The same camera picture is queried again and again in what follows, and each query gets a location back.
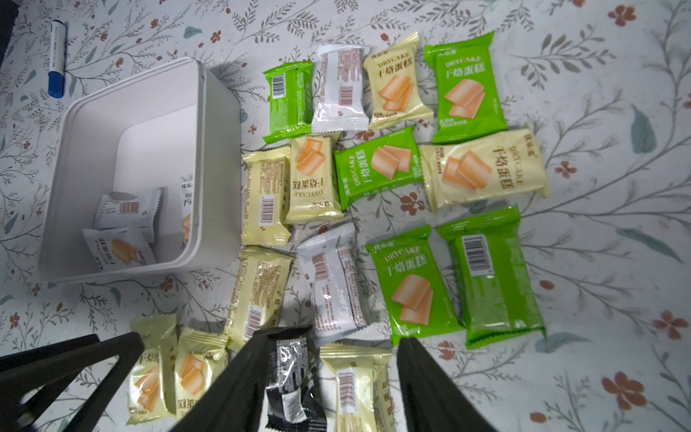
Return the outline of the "black cookie packet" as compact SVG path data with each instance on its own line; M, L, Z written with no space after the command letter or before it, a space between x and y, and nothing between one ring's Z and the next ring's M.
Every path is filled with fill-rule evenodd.
M277 328L268 335L267 427L275 431L325 431L328 420L317 376L310 326Z

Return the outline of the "white cookie packet front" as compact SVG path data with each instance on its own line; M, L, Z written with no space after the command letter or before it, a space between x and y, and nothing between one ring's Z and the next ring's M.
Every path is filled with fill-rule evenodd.
M108 230L84 229L86 244L102 272L156 264L142 230L134 225Z

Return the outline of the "pale yellow cookie packet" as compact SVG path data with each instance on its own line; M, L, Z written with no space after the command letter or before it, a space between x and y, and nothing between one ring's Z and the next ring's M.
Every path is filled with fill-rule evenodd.
M127 425L174 417L177 316L172 313L133 320L131 330L140 336L144 351L129 378Z

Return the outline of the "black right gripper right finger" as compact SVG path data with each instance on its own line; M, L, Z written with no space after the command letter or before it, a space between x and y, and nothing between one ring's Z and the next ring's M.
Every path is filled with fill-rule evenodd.
M409 431L494 430L418 339L401 339L397 367Z

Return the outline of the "green cookie packet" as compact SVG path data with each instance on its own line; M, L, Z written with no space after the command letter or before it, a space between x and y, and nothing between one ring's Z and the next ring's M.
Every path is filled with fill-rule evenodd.
M520 221L518 207L509 206L437 227L453 260L468 349L546 333L518 239Z
M432 227L423 225L367 244L392 328L392 344L464 329L453 307L432 249Z
M424 48L424 60L437 79L435 144L461 143L507 129L489 53L493 38L490 32Z

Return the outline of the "silver cookie packet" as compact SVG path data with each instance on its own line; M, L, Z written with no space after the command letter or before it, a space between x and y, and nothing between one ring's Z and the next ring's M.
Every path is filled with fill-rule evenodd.
M357 280L356 227L345 223L304 241L297 257L311 287L315 345L323 347L369 325Z

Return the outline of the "small white cookie packet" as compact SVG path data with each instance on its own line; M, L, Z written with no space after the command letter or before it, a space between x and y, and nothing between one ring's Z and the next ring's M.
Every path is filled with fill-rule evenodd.
M326 44L318 48L324 84L314 104L313 134L368 128L370 120L363 108L363 58L369 50L358 44Z

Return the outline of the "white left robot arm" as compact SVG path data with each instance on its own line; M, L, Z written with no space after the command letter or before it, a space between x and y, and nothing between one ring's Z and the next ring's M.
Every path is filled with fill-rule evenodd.
M117 362L77 410L68 431L91 431L144 351L131 332L102 341L91 334L1 358L1 430L34 431L34 423L91 365Z

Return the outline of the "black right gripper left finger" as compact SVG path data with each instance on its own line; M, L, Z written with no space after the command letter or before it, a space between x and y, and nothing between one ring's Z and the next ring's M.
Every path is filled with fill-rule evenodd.
M274 329L257 332L173 430L257 431L274 333Z

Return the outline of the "pale yellow packet stack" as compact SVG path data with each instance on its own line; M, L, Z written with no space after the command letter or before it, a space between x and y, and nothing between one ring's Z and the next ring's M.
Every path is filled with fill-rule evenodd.
M370 131L392 127L399 122L429 120L434 112L424 104L417 85L416 55L419 33L369 56L363 67L372 90Z

